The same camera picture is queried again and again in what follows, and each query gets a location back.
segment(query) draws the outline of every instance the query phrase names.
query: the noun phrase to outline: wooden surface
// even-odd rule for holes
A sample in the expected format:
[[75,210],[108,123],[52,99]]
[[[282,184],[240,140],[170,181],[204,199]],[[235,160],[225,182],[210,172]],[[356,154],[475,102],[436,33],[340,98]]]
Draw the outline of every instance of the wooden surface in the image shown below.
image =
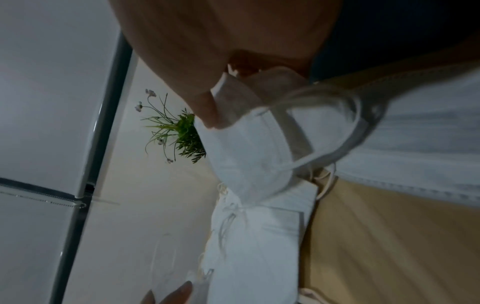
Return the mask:
[[[453,48],[331,79],[380,77],[480,60],[480,35]],[[310,222],[300,285],[337,304],[480,303],[480,209],[338,180]]]

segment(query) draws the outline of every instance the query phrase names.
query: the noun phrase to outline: small flower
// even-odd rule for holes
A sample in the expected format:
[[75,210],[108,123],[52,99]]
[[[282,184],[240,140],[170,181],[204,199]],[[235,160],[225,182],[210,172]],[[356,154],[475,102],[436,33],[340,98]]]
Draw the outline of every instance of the small flower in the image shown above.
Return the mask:
[[154,91],[145,89],[145,94],[148,94],[148,97],[157,97]]
[[136,110],[137,112],[141,112],[141,111],[142,111],[142,108],[143,108],[142,102],[139,101],[138,104],[135,106],[135,110]]

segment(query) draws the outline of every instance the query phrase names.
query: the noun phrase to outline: hand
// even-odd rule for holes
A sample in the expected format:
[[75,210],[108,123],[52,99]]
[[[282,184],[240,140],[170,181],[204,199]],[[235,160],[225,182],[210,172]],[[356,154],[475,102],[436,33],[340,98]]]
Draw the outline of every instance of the hand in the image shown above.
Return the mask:
[[[192,293],[193,285],[192,282],[187,281],[177,290],[170,293],[166,296],[159,304],[186,304]],[[147,292],[140,304],[155,304],[155,297],[153,292],[150,290]]]
[[342,0],[110,0],[128,42],[207,127],[210,89],[231,63],[241,74],[287,66],[303,73],[330,34]]

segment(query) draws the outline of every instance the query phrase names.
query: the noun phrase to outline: dark blue clothing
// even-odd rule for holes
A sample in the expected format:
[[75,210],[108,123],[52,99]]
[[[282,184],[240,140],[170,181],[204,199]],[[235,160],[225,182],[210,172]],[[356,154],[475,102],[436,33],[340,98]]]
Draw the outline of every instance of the dark blue clothing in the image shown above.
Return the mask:
[[315,82],[453,45],[479,28],[476,0],[344,0],[314,57]]

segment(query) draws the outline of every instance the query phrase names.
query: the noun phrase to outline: white face mask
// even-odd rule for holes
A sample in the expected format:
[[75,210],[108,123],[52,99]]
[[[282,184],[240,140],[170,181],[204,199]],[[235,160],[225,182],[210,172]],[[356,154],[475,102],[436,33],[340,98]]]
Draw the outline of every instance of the white face mask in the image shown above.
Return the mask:
[[356,92],[363,101],[389,105],[365,141],[336,162],[336,175],[480,205],[480,69],[409,73]]
[[[342,148],[365,129],[358,99],[333,87],[306,85],[285,68],[246,80],[224,74],[212,94],[220,117],[236,123],[209,130],[195,121],[213,170],[244,204],[284,189],[297,168]],[[292,104],[299,107],[290,109]]]

